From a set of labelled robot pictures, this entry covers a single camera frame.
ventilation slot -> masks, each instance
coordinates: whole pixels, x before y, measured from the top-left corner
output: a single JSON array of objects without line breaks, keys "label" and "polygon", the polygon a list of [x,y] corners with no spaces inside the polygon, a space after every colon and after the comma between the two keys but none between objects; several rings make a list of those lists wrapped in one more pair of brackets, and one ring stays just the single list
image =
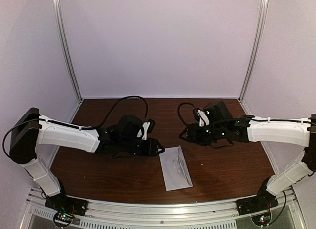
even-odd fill
[{"label": "ventilation slot", "polygon": [[[130,227],[128,225],[111,225],[103,222],[90,221],[83,219],[80,222],[80,227],[83,229],[152,229],[153,227]],[[201,227],[168,227],[168,229],[236,229],[235,220],[229,220],[222,223],[211,223]]]}]

wooden table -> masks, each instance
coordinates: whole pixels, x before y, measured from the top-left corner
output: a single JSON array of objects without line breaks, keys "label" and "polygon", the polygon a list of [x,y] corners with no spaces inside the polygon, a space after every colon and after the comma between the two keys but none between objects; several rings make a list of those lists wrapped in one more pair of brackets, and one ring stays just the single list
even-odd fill
[{"label": "wooden table", "polygon": [[[116,100],[84,100],[73,123],[99,124]],[[180,145],[193,187],[166,191],[159,157],[112,159],[61,147],[52,172],[62,180],[70,196],[122,203],[188,203],[243,197],[257,193],[262,181],[273,174],[260,143],[235,143],[213,149],[187,143],[178,138],[184,129],[177,116],[181,102],[204,107],[214,99],[147,99],[148,118],[156,121],[150,137],[166,148]],[[224,100],[233,117],[244,114],[237,100]],[[181,109],[184,119],[194,122],[192,108]],[[144,116],[140,100],[124,100],[110,115],[105,127],[116,124],[123,115]]]}]

robotic arm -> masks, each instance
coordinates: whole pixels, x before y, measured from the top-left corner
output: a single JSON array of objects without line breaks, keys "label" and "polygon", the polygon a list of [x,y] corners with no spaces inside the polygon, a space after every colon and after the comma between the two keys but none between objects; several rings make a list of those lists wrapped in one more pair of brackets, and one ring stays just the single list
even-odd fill
[{"label": "robotic arm", "polygon": [[[193,111],[197,123],[188,124],[179,137],[203,146],[218,140],[228,142],[276,141],[305,147],[284,172],[267,178],[255,197],[237,201],[240,215],[267,210],[278,205],[276,196],[290,185],[316,171],[316,114],[303,119],[270,119],[255,116],[233,118],[224,102],[209,104]],[[59,122],[29,109],[12,129],[9,157],[24,167],[47,196],[46,206],[68,215],[85,215],[87,201],[67,197],[64,187],[36,153],[36,144],[54,144],[77,148],[89,153],[115,156],[157,156],[164,147],[148,138],[155,122],[141,121],[126,115],[108,128],[83,127]]]},{"label": "robotic arm", "polygon": [[157,139],[148,138],[155,122],[125,115],[117,125],[106,129],[59,122],[29,109],[12,130],[10,158],[21,165],[42,188],[46,206],[58,212],[85,215],[87,201],[67,197],[62,182],[36,153],[36,144],[53,144],[81,149],[89,153],[115,156],[127,152],[138,156],[156,156],[164,152]]},{"label": "robotic arm", "polygon": [[278,205],[276,196],[316,171],[316,114],[302,119],[271,119],[245,115],[233,118],[223,101],[195,108],[198,123],[188,124],[179,137],[202,146],[228,142],[274,141],[304,146],[304,154],[283,172],[267,178],[255,197],[237,201],[240,215]]}]

aluminum frame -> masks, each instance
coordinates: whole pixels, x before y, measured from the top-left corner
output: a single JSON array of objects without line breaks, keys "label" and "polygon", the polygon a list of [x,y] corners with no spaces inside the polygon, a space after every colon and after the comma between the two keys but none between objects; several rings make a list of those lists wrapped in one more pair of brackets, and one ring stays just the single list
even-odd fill
[{"label": "aluminum frame", "polygon": [[255,41],[252,47],[251,51],[251,56],[250,56],[250,61],[248,64],[248,69],[245,77],[245,81],[243,83],[241,93],[239,96],[239,100],[243,101],[249,86],[249,82],[251,79],[251,75],[253,72],[253,69],[255,67],[255,63],[257,60],[257,56],[259,53],[259,45],[260,41],[262,39],[263,31],[264,31],[264,26],[266,24],[266,18],[267,18],[267,13],[268,13],[268,5],[269,5],[269,0],[261,0],[260,3],[260,10],[259,10],[259,17],[258,17],[258,24],[257,24],[257,29],[256,29],[256,34],[255,34]]},{"label": "aluminum frame", "polygon": [[80,101],[82,101],[82,96],[80,93],[78,81],[77,81],[77,78],[75,75],[74,67],[73,67],[70,53],[69,53],[69,48],[68,48],[67,39],[66,39],[66,32],[65,32],[65,27],[64,27],[63,17],[62,17],[60,1],[53,0],[53,6],[54,6],[54,10],[55,10],[56,22],[57,22],[57,26],[58,26],[60,42],[61,42],[65,62],[67,65],[67,70],[68,70],[68,73],[70,76],[71,84],[72,84],[73,89],[75,91],[76,99],[78,102],[80,102]]},{"label": "aluminum frame", "polygon": [[[293,188],[287,188],[285,193],[295,228],[306,229]],[[278,195],[277,199],[278,208],[283,207],[283,194]],[[86,215],[76,216],[77,221],[73,226],[82,227],[85,223],[91,223],[115,225],[117,228],[203,228],[209,224],[227,223],[249,217],[249,214],[242,216],[238,214],[236,200],[238,199],[186,204],[126,204],[88,200]],[[32,215],[39,215],[38,210],[45,211],[44,216],[50,217],[54,214],[54,210],[45,207],[41,190],[33,187],[28,195],[25,214],[18,228],[29,228]]]}]

light purple wall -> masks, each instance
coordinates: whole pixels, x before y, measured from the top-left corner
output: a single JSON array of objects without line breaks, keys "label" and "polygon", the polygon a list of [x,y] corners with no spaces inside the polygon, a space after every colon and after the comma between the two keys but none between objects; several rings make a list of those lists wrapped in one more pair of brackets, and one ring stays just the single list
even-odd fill
[{"label": "light purple wall", "polygon": [[238,97],[260,0],[61,0],[83,97]]},{"label": "light purple wall", "polygon": [[[29,107],[69,120],[77,101],[52,0],[0,0],[0,24],[0,139]],[[39,149],[44,160],[51,159],[53,149]],[[2,151],[0,179],[0,227],[15,229],[32,180]]]},{"label": "light purple wall", "polygon": [[[255,70],[245,101],[254,115],[310,117],[316,113],[316,0],[269,0]],[[301,147],[269,143],[280,170]],[[308,228],[316,225],[316,178],[295,185]]]}]

